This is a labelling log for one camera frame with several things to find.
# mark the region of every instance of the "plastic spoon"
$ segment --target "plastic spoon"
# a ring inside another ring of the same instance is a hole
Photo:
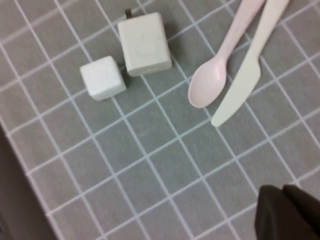
[[[221,93],[226,84],[227,60],[264,1],[242,0],[218,53],[214,58],[202,64],[193,74],[188,98],[194,107],[208,106]]]

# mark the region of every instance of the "white cube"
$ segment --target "white cube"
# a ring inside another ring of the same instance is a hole
[[[89,95],[97,101],[110,98],[127,89],[112,56],[83,65],[80,72]]]
[[[155,73],[172,67],[160,13],[118,23],[126,69],[130,76]]]

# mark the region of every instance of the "tile floor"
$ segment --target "tile floor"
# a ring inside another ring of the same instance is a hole
[[[0,121],[61,240],[253,240],[259,187],[320,198],[320,0],[292,0],[262,77],[223,126],[210,116],[259,18],[206,109],[187,89],[219,49],[240,0],[0,0]],[[102,102],[79,66],[124,57],[117,22],[160,12],[173,68]]]

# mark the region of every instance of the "spoon handle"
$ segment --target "spoon handle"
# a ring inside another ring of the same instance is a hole
[[[259,57],[274,27],[286,9],[290,0],[267,0],[259,25],[248,51],[256,58]]]
[[[235,14],[232,25],[218,51],[220,56],[228,59],[239,39],[245,33],[251,21],[265,0],[242,0]]]

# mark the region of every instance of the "plastic cutlery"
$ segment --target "plastic cutlery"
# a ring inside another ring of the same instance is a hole
[[[212,117],[213,126],[227,121],[246,101],[261,76],[258,58],[289,0],[267,0],[251,46],[235,79]]]
[[[242,0],[218,53],[193,74],[188,98],[194,107],[206,107],[221,93],[227,79],[227,60],[264,1]]]

